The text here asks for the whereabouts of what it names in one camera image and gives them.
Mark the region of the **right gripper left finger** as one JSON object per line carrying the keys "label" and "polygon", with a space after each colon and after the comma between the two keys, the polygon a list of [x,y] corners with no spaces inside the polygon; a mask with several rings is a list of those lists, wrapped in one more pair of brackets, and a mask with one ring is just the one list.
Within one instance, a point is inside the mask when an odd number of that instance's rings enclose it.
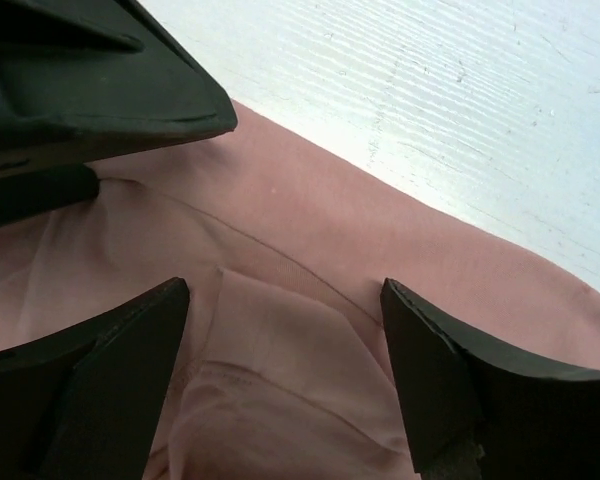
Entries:
{"label": "right gripper left finger", "polygon": [[0,351],[0,479],[141,478],[188,308],[172,278]]}

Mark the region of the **pink t shirt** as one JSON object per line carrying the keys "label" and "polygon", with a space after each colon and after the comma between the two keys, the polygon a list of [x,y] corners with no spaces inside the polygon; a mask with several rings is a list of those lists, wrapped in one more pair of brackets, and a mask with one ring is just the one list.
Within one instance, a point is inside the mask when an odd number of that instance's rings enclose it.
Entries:
{"label": "pink t shirt", "polygon": [[386,278],[502,340],[600,369],[589,285],[236,112],[233,133],[96,162],[96,199],[0,228],[0,350],[187,281],[146,478],[413,478]]}

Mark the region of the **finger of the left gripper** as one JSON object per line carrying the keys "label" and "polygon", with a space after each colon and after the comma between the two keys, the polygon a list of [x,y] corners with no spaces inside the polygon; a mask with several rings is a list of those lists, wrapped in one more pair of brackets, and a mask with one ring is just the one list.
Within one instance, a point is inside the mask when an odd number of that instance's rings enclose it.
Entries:
{"label": "finger of the left gripper", "polygon": [[225,90],[137,1],[0,1],[0,170],[236,128]]}
{"label": "finger of the left gripper", "polygon": [[0,179],[0,227],[91,200],[99,193],[95,172],[83,164]]}

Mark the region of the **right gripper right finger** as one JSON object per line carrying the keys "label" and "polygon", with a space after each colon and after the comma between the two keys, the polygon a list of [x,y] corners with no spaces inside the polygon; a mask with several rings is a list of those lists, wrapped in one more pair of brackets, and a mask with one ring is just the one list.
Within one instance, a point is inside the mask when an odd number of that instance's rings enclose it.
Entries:
{"label": "right gripper right finger", "polygon": [[384,332],[424,479],[600,479],[600,370],[504,342],[388,279]]}

